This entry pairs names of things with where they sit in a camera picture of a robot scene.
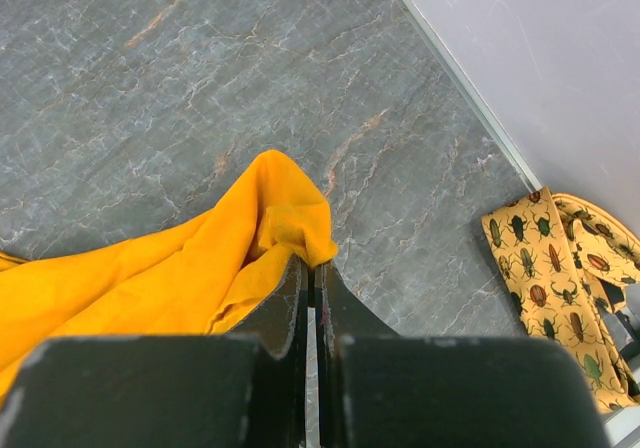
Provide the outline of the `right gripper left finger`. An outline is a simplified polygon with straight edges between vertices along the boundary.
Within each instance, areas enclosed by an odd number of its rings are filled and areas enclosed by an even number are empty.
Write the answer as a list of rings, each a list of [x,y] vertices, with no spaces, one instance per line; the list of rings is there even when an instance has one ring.
[[[241,447],[306,445],[308,270],[296,256],[276,288],[224,336],[233,397],[243,403]]]

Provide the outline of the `orange t shirt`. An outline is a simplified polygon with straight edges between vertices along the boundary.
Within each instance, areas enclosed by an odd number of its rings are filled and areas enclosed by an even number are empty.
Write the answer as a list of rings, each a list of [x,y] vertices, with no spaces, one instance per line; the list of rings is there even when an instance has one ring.
[[[270,150],[181,225],[76,255],[3,255],[1,386],[53,337],[226,332],[276,289],[292,256],[316,267],[337,251],[327,199]]]

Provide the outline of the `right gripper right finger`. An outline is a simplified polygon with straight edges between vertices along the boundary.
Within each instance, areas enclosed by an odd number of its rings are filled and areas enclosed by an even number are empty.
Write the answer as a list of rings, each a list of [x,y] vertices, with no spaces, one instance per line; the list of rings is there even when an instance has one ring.
[[[339,395],[339,339],[346,335],[395,337],[397,333],[346,287],[332,262],[314,269],[314,308],[320,444],[337,447],[343,428]]]

